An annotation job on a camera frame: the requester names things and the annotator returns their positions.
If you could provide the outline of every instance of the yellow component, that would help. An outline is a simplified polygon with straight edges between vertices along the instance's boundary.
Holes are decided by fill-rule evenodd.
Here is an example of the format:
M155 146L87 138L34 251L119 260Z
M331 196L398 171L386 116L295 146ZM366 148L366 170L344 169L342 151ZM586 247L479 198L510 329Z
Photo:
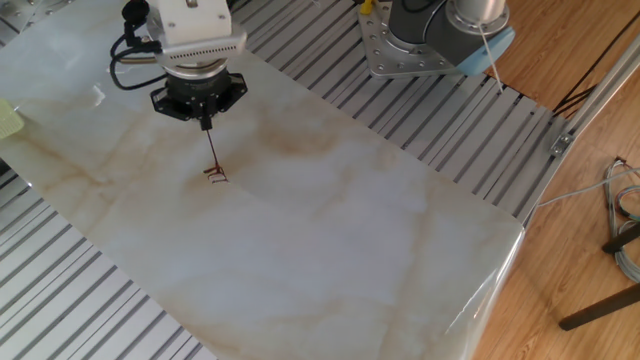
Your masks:
M13 106L5 99L0 99L0 139L15 134L24 127L22 117L13 111Z
M360 5L360 14L369 15L373 10L373 0L364 0L364 3Z

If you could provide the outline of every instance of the metal mounting plate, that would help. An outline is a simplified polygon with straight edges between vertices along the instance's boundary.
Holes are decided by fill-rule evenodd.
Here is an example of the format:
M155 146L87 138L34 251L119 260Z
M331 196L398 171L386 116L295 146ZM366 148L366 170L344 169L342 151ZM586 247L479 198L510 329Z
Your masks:
M458 70L426 45L401 50L391 44L391 2L376 2L371 14L358 12L362 41L371 74L376 78L401 78L455 74Z

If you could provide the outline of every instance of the wooden floor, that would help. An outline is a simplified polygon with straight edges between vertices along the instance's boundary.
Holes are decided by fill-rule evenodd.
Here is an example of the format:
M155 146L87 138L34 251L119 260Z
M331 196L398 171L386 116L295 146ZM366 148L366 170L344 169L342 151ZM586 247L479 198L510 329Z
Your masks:
M548 107L640 10L637 0L508 3L520 30L515 45L523 50L505 54L498 70L507 84ZM527 18L535 9L539 13ZM589 18L594 24L588 25ZM635 24L581 88L599 81L638 33L640 24ZM578 139L543 200L600 181L616 156L640 166L640 73ZM634 181L640 183L631 177L617 181L614 191ZM475 360L640 359L640 304L572 332L557 326L562 317L632 285L600 250L609 239L607 216L603 190L538 210ZM640 261L640 240L629 252Z
M507 0L516 39L498 60L501 79L553 109L640 11L639 0ZM636 23L585 84L611 68L640 32Z

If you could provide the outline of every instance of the white marble sheet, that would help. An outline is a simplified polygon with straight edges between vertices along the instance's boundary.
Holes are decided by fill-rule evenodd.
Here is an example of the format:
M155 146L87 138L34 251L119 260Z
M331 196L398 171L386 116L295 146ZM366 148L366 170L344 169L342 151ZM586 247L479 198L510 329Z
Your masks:
M210 184L199 126L109 79L122 3L0 52L26 121L0 157L223 360L470 358L521 225L249 53L213 132L231 182Z

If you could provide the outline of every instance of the metal pole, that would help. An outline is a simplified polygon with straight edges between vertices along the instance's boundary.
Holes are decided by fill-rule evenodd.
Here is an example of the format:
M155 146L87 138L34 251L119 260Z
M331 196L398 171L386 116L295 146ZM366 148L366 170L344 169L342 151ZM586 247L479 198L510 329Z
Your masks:
M640 223L633 225L629 229L623 231L618 236L611 239L608 243L604 244L602 250L607 254L614 254L620 249L630 243L631 241L640 237Z
M567 153L575 138L600 114L600 111L604 109L638 67L640 67L640 34L604 79L593 89L576 116L565 125L564 130L549 149L551 155L563 156Z
M599 301L560 320L560 328L569 331L640 301L640 284Z

